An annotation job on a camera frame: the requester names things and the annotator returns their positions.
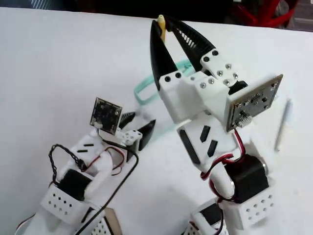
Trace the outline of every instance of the white plastic part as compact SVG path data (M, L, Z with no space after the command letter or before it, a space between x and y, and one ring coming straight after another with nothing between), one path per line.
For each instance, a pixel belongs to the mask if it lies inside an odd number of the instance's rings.
M55 217L70 225L78 225L88 210L88 205L51 185L41 201L41 206Z
M195 223L195 225L199 228L198 234L201 235L214 235L216 233L216 229L218 229L221 225L220 222L213 224L212 226L206 221L201 211L209 206L215 204L216 199L212 198L211 200L200 205L193 213L191 213L191 220ZM228 235L227 226L225 225L225 221L223 222L223 229L220 233L221 235Z
M199 230L194 228L190 223L188 223L188 227L186 228L183 235L202 235Z
M227 174L222 163L217 164L211 172L210 179L213 181L216 190L224 198L231 198L235 193L235 187Z
M273 184L241 204L227 201L220 203L227 226L238 230L248 230L272 213L275 206Z
M224 83L224 86L231 87L237 82L238 70L234 64L225 60L222 54L219 49L213 49L201 58L200 63L204 70L210 71L214 77Z
M91 235L112 235L104 218L91 231Z
M136 151L138 151L139 148L139 141L142 138L142 134L137 130L129 130L126 132L117 131L116 137L120 140L120 142L124 145L131 146L135 142L136 143Z
M169 73L160 78L159 95L173 122L179 124L205 110L196 85L202 79L207 80L208 76L200 71L190 77L180 73L181 77L177 78L176 73Z
M204 126L210 127L209 134L204 142L200 140L200 136ZM237 142L231 133L224 131L221 123L212 115L207 115L204 112L200 113L194 119L183 126L177 131L184 130L191 142L191 145L197 154L200 164L194 164L202 172L207 172L212 162L219 156L232 152L236 149ZM211 141L217 141L218 144L215 153L212 157L208 156L208 149Z
M64 221L58 219L53 214L45 210L43 207L39 207L35 216L30 220L29 224L23 235L69 235L73 234L76 230L75 226L72 226Z
M85 189L84 196L87 200L90 200L95 195L101 184L111 175L113 169L111 155L108 152L102 152L100 159L95 161L93 165L96 168L97 174Z

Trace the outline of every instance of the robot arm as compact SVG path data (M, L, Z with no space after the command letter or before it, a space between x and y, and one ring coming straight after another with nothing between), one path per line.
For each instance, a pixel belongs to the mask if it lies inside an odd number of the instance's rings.
M138 161L104 206L94 204L93 198L106 181L121 172L133 154L145 147L155 125L153 120L139 130L123 131L135 113L122 115L121 111L121 107L97 98L90 121L96 130L81 138L71 149L60 144L52 146L49 159L53 181L24 235L111 234L104 220L104 208ZM53 159L57 147L71 156L60 170Z
M252 120L271 107L283 76L271 75L248 86L220 49L185 23L164 18L196 72L184 76L177 70L153 21L150 51L156 87L174 123L189 120L178 134L201 177L209 178L228 231L244 234L273 206L271 152ZM208 229L214 224L203 210L192 214L195 226L190 228L198 228L201 235L220 234L222 229Z

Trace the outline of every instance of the circuit board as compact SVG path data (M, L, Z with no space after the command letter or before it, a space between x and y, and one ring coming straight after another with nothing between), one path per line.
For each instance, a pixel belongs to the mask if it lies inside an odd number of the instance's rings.
M252 121L252 117L269 109L282 78L283 75L281 74L232 101L229 106L226 131L230 131L238 126L244 127Z
M96 99L90 125L115 135L122 115L122 107L102 100Z

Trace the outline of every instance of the red chair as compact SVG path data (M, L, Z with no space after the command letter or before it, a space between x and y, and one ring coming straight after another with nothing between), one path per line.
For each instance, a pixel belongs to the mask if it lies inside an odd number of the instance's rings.
M232 13L244 24L258 27L278 27L287 24L293 15L298 0L285 0L289 5L289 12L285 15L274 18L275 10L280 0L264 0L257 16L253 16L241 3L232 8Z

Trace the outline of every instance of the ventilation hole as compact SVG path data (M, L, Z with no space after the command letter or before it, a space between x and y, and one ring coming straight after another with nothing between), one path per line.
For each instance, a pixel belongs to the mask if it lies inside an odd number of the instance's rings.
M215 152L215 149L216 149L216 146L217 146L217 141L215 140L212 140L211 143L210 143L210 146L209 146L209 149L207 151L207 155L209 157L212 157L214 155L214 152Z
M210 129L211 129L211 127L209 127L209 126L203 126L203 129L202 129L202 132L200 135L200 140L202 143L206 141L207 136L209 135Z

